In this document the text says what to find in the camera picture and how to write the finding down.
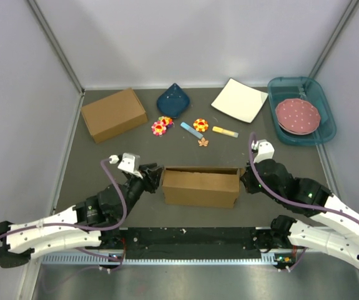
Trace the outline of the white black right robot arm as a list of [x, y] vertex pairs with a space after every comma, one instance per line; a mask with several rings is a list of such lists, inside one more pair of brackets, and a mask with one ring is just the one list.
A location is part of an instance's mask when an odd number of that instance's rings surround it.
[[359, 213], [319, 182], [293, 177], [273, 159], [249, 161], [240, 180], [249, 194], [263, 193], [295, 214], [332, 229], [325, 232], [280, 215], [270, 225], [267, 248], [310, 248], [341, 259], [359, 270]]

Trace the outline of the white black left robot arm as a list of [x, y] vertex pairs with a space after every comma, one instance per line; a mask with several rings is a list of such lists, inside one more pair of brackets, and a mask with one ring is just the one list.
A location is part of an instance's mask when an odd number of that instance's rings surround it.
[[103, 159], [101, 166], [111, 184], [96, 195], [37, 221], [0, 222], [0, 267], [15, 268], [65, 249], [116, 247], [120, 227], [141, 195], [159, 188], [164, 168], [122, 156]]

